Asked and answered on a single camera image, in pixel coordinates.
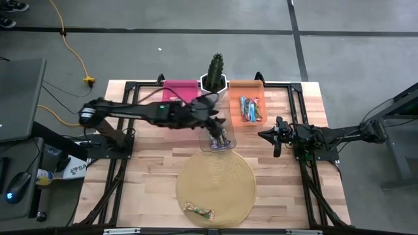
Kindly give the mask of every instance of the candy wrapper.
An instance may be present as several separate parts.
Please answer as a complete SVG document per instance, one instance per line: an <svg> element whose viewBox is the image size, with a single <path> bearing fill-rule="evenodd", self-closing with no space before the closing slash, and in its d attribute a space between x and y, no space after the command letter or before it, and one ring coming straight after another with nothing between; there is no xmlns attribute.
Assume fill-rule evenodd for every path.
<svg viewBox="0 0 418 235"><path fill-rule="evenodd" d="M191 211L191 212L195 212L196 214L201 215L202 217L204 217L205 219L208 219L209 221L214 220L215 212L213 210L200 209L200 208L194 206L190 202L185 203L183 211L186 211L186 210Z"/></svg>
<svg viewBox="0 0 418 235"><path fill-rule="evenodd" d="M227 139L227 131L222 129L222 135L219 138L214 138L209 134L210 137L210 147L212 149L225 149L231 145L231 141Z"/></svg>
<svg viewBox="0 0 418 235"><path fill-rule="evenodd" d="M244 118L244 121L247 122L257 122L261 121L263 117L260 114L259 99L256 98L245 98L245 96L240 97L241 103L241 115Z"/></svg>

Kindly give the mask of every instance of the wicker placemat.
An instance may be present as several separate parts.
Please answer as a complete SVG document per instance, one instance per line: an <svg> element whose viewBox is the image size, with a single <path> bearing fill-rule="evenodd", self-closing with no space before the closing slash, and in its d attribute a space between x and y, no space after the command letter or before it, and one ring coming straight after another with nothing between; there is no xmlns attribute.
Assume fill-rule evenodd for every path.
<svg viewBox="0 0 418 235"><path fill-rule="evenodd" d="M185 211L195 225L231 228L241 223L254 205L255 176L248 163L233 151L200 152L178 174L176 194L181 209L190 202L198 208L214 210L213 221Z"/></svg>

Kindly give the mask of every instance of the laptop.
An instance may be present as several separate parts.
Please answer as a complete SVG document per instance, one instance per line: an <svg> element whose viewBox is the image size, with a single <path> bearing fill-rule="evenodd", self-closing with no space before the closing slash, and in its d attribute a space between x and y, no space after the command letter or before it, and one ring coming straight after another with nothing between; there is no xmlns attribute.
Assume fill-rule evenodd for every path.
<svg viewBox="0 0 418 235"><path fill-rule="evenodd" d="M46 60L0 61L0 142L32 132Z"/></svg>

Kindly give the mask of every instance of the wooden tabletop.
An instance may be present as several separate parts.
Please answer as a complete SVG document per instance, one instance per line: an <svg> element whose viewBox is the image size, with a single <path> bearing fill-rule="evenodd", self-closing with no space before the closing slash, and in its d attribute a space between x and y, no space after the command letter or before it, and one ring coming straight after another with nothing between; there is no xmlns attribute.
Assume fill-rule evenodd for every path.
<svg viewBox="0 0 418 235"><path fill-rule="evenodd" d="M121 102L125 82L109 81L105 99ZM319 84L303 82L302 88L309 123L326 127L328 123ZM141 88L140 98L155 89ZM160 101L161 97L162 92L157 93L148 102ZM293 152L283 146L281 157L273 158L273 146L257 136L257 132L275 125L276 116L291 122L287 90L266 88L265 100L268 120L264 126L234 128L237 140L234 150L252 167L257 181L255 205L238 228L308 228L300 168ZM298 120L301 120L298 105L297 110ZM109 118L108 121L116 128L117 119ZM174 131L151 126L145 121L135 121L134 128L137 131L135 146L123 184L118 226L195 227L180 209L175 189L181 167L190 156L200 151L201 130ZM88 168L75 223L83 220L103 195L108 165L109 160L102 159ZM328 162L320 161L317 165L324 197L340 218L349 224L346 200L337 170ZM113 196L108 216L113 207ZM315 217L319 221L315 199L313 205Z"/></svg>

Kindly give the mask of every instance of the orange plastic tray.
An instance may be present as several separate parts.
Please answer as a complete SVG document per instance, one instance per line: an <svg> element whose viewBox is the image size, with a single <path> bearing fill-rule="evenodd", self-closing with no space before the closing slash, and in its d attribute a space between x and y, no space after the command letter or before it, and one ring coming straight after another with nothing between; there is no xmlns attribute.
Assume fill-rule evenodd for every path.
<svg viewBox="0 0 418 235"><path fill-rule="evenodd" d="M241 115L240 97L259 98L259 108L262 120L258 122L244 121ZM231 118L235 127L246 127L263 125L267 121L266 101L264 98L264 86L262 81L230 81L229 82L229 108L231 110Z"/></svg>

